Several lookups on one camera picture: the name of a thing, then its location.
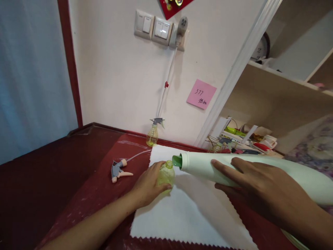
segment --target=hand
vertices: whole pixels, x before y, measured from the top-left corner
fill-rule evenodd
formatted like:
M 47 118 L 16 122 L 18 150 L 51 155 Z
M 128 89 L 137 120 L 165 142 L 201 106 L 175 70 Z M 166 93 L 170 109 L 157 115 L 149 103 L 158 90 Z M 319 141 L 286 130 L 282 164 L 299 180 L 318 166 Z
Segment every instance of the hand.
M 138 200 L 138 207 L 145 207 L 149 205 L 160 193 L 165 190 L 172 189 L 169 183 L 163 183 L 156 186 L 157 176 L 159 174 L 161 165 L 165 161 L 154 163 L 150 166 L 137 180 L 131 193 L 134 194 L 135 199 Z
M 212 165 L 239 187 L 216 183 L 215 188 L 239 199 L 278 227 L 313 249 L 332 249 L 333 217 L 314 203 L 285 171 L 240 158 L 231 161 L 239 171 L 217 160 Z
M 308 210 L 318 207 L 302 187 L 280 168 L 237 157 L 232 159 L 231 164 L 239 171 L 216 160 L 212 160 L 212 164 L 240 186 L 234 188 L 216 183 L 215 188 L 239 199 L 280 227 L 290 218 L 301 214 L 305 216 Z

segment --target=large white bottle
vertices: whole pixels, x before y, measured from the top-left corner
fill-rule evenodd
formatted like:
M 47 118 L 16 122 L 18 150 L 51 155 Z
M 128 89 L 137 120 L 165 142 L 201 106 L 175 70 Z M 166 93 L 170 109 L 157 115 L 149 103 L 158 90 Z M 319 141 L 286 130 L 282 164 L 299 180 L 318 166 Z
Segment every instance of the large white bottle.
M 234 154 L 185 152 L 181 153 L 180 156 L 173 156 L 172 163 L 174 166 L 178 166 L 181 171 L 189 174 L 223 185 L 237 186 L 235 182 L 211 165 L 211 160 L 216 159 L 224 165 L 235 169 L 231 165 L 231 160 L 234 157 Z M 328 176 L 309 167 L 284 159 L 258 155 L 237 155 L 237 157 L 246 161 L 265 163 L 281 168 L 305 190 L 314 202 L 323 206 L 333 205 L 333 181 Z

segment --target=wall switch panel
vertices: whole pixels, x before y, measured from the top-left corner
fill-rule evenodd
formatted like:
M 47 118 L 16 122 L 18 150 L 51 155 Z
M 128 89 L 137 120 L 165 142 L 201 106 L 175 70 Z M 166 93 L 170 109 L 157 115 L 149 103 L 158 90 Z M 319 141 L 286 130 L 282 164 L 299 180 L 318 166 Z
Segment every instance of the wall switch panel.
M 172 26 L 173 22 L 156 17 L 154 22 L 152 41 L 168 46 L 171 37 Z
M 174 24 L 172 31 L 171 31 L 171 37 L 170 37 L 170 42 L 169 42 L 169 46 L 174 49 L 176 48 L 177 28 L 178 28 L 178 24 Z M 183 36 L 181 43 L 178 46 L 178 50 L 185 51 L 189 33 L 190 33 L 190 29 L 187 28 L 185 35 Z
M 153 35 L 154 20 L 154 16 L 141 10 L 136 10 L 134 34 L 151 40 Z

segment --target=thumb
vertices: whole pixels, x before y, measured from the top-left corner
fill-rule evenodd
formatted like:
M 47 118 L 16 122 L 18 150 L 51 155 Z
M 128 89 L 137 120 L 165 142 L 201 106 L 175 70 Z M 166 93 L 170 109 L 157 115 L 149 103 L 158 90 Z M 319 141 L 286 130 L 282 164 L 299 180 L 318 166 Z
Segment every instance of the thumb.
M 156 193 L 158 195 L 168 189 L 172 189 L 172 186 L 169 183 L 162 183 L 155 187 Z

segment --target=bottle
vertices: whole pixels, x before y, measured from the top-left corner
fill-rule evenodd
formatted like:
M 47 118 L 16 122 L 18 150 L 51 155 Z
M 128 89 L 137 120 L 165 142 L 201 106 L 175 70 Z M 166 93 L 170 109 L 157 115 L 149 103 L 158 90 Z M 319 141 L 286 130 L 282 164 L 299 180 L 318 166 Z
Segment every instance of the bottle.
M 181 171 L 189 174 L 226 186 L 238 186 L 211 164 L 211 160 L 216 159 L 222 164 L 235 169 L 231 165 L 231 160 L 234 157 L 234 154 L 184 152 L 179 156 L 173 156 L 172 163 L 179 167 Z M 292 177 L 318 205 L 333 205 L 333 181 L 328 176 L 301 164 L 275 157 L 244 154 L 237 155 L 237 157 L 249 162 L 265 163 L 278 167 Z
M 210 150 L 208 150 L 208 152 L 209 153 L 221 153 L 223 143 L 231 143 L 231 139 L 221 138 L 214 147 L 212 147 Z
M 221 153 L 221 151 L 222 151 L 222 144 L 218 142 L 214 147 L 212 147 L 209 150 L 209 153 Z
M 149 130 L 147 137 L 146 137 L 146 144 L 150 147 L 152 147 L 154 144 L 157 144 L 157 140 L 159 138 L 159 133 L 157 131 L 157 123 L 161 124 L 162 127 L 164 128 L 164 126 L 163 126 L 164 119 L 155 118 L 155 119 L 152 119 L 151 121 L 153 121 L 153 126 Z
M 169 183 L 173 187 L 174 184 L 174 169 L 172 161 L 168 160 L 166 163 L 164 163 L 159 171 L 159 175 L 157 176 L 157 185 L 160 185 L 162 183 Z M 165 190 L 163 193 L 169 193 L 171 190 Z

